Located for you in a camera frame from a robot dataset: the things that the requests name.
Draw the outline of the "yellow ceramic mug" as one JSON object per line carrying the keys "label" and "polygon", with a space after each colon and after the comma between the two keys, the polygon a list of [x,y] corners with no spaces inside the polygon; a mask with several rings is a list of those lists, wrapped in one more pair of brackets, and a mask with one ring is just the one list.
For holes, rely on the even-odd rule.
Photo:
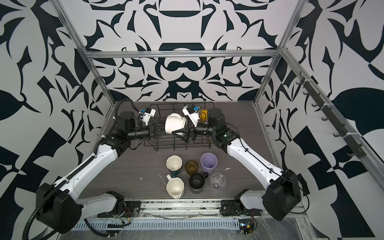
{"label": "yellow ceramic mug", "polygon": [[200,109],[199,110],[199,122],[207,125],[208,124],[208,110],[207,109]]}

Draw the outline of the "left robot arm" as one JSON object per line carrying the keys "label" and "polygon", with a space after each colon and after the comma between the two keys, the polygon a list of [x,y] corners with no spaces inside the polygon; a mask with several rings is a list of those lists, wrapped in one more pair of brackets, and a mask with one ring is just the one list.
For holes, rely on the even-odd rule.
{"label": "left robot arm", "polygon": [[114,191],[81,199],[86,186],[110,163],[127,149],[133,140],[156,139],[160,121],[155,110],[136,117],[133,112],[122,112],[115,117],[112,129],[102,137],[94,152],[73,171],[55,183],[43,184],[37,190],[36,209],[29,218],[26,230],[34,220],[64,234],[80,220],[96,215],[119,217],[124,213],[125,198]]}

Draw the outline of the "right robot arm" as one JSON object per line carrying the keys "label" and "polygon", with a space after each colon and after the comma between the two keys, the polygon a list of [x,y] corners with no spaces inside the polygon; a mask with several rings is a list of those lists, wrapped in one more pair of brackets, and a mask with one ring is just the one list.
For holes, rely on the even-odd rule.
{"label": "right robot arm", "polygon": [[283,220],[302,200],[302,189],[292,170],[282,170],[254,151],[218,108],[208,110],[206,121],[196,107],[186,106],[183,116],[172,113],[167,116],[165,132],[184,142],[197,136],[210,136],[217,148],[239,161],[262,184],[264,191],[254,196],[255,209],[265,210],[275,220]]}

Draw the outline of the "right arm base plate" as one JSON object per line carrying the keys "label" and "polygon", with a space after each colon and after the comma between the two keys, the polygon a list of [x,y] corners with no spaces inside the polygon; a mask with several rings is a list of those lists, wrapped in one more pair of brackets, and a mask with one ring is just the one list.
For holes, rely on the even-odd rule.
{"label": "right arm base plate", "polygon": [[262,210],[246,209],[240,201],[221,200],[220,214],[224,217],[229,216],[260,216]]}

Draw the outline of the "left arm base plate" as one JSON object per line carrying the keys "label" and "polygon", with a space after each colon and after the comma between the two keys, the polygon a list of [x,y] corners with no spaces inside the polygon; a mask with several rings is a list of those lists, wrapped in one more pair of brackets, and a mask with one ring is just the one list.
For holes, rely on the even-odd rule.
{"label": "left arm base plate", "polygon": [[98,214],[98,218],[112,218],[120,216],[121,218],[130,218],[140,213],[140,201],[120,201],[112,211]]}

